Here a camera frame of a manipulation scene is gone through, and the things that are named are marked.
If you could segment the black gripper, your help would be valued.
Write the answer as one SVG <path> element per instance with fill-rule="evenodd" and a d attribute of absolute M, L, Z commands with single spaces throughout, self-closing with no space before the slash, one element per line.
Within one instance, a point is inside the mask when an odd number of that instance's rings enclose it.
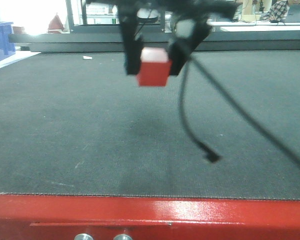
<path fill-rule="evenodd" d="M 144 48 L 142 36 L 137 33 L 137 13 L 140 9 L 170 11 L 180 21 L 192 20 L 194 30 L 190 36 L 174 38 L 168 47 L 171 60 L 169 75 L 178 76 L 191 53 L 207 38 L 211 27 L 207 21 L 211 14 L 219 14 L 232 20 L 239 2 L 225 0 L 98 0 L 98 3 L 116 5 L 125 54 L 125 72 L 137 75 L 141 68 L 141 53 Z"/>

